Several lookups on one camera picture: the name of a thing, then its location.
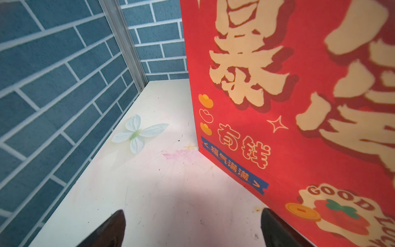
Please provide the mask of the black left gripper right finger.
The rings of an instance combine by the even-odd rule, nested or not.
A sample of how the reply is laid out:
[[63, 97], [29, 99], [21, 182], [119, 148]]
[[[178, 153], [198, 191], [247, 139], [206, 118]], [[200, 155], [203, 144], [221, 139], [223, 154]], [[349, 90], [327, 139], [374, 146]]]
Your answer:
[[313, 244], [269, 208], [262, 211], [261, 229], [267, 247], [313, 247]]

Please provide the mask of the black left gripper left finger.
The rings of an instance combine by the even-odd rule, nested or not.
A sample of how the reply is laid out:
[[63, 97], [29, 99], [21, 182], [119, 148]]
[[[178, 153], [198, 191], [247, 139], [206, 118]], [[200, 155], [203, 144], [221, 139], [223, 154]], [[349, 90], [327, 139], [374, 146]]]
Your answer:
[[118, 210], [79, 243], [77, 247], [121, 247], [125, 227], [124, 212], [123, 210]]

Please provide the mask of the red paper gift bag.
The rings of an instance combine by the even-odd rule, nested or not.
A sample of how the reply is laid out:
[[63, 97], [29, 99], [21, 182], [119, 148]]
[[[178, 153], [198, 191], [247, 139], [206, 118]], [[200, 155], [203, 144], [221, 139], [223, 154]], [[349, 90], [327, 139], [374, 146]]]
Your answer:
[[394, 246], [394, 1], [180, 5], [199, 151], [318, 247]]

